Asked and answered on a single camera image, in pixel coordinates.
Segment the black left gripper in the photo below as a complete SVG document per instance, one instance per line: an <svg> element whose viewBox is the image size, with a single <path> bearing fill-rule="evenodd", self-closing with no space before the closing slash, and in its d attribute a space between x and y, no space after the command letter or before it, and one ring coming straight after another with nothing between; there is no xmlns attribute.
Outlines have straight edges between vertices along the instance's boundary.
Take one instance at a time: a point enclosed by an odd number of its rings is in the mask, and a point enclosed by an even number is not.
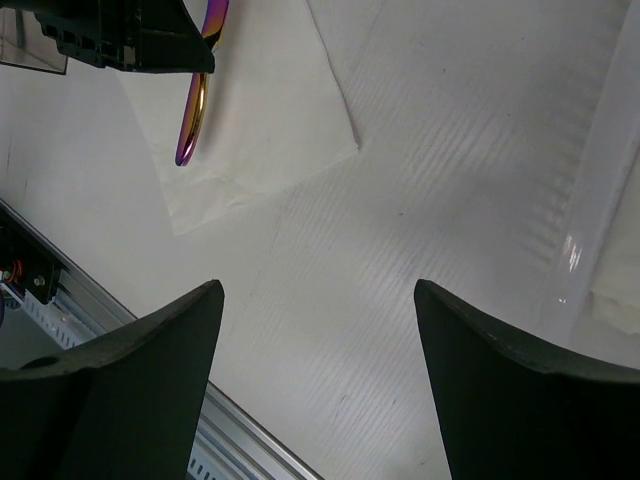
<svg viewBox="0 0 640 480"><path fill-rule="evenodd" d="M213 73L210 47L181 0L3 1L29 12L57 51L97 68Z"/></svg>

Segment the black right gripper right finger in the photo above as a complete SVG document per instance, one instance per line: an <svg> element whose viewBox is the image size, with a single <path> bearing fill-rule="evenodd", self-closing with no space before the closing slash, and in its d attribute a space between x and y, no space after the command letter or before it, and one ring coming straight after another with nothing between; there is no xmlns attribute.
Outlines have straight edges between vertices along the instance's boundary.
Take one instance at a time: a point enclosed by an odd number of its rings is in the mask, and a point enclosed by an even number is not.
<svg viewBox="0 0 640 480"><path fill-rule="evenodd" d="M428 280L414 302L454 479L636 479L639 372L559 347Z"/></svg>

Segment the iridescent rainbow steak knife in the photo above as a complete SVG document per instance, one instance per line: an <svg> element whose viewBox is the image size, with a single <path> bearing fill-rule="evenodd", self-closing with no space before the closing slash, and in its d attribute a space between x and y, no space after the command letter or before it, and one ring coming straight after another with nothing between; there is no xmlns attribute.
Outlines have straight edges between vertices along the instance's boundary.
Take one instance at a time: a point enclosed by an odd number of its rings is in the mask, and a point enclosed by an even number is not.
<svg viewBox="0 0 640 480"><path fill-rule="evenodd" d="M201 34L212 52L219 47L224 33L229 0L209 0ZM191 78L183 121L175 153L175 164L186 166L194 152L204 122L210 73L194 73Z"/></svg>

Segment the white paper napkin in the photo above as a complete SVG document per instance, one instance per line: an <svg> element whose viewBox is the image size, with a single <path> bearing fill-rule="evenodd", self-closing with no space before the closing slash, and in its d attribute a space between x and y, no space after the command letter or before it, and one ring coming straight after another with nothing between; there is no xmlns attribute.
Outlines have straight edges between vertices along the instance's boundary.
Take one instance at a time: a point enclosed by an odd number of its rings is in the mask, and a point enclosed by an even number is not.
<svg viewBox="0 0 640 480"><path fill-rule="evenodd" d="M123 73L181 235L356 154L339 85L304 1L230 4L196 149L175 162L187 74Z"/></svg>

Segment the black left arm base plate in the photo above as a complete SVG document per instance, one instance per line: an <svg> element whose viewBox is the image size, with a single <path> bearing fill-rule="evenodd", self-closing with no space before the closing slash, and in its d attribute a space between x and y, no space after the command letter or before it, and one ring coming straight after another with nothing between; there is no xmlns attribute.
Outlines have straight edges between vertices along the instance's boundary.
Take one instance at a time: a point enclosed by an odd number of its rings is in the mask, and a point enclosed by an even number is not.
<svg viewBox="0 0 640 480"><path fill-rule="evenodd" d="M30 293L48 304L58 289L62 263L4 207L1 208L1 284L23 300Z"/></svg>

